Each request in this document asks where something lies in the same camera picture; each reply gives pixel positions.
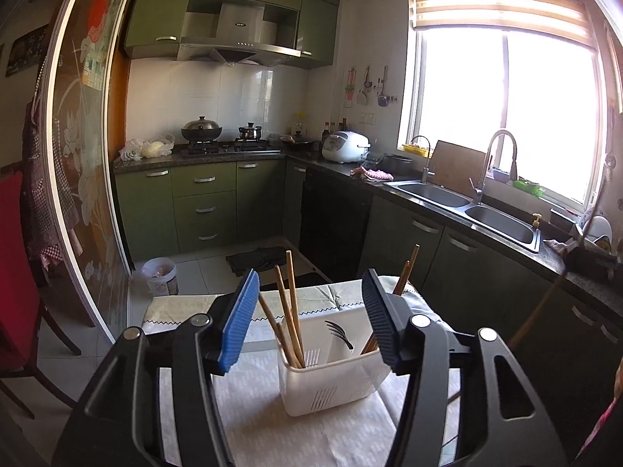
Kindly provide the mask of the person's right hand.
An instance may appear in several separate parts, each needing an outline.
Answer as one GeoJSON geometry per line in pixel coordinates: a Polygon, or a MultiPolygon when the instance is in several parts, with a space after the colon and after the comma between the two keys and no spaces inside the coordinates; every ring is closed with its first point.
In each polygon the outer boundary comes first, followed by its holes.
{"type": "Polygon", "coordinates": [[[623,393],[623,358],[618,366],[616,378],[614,379],[614,400],[621,397],[623,393]]]}

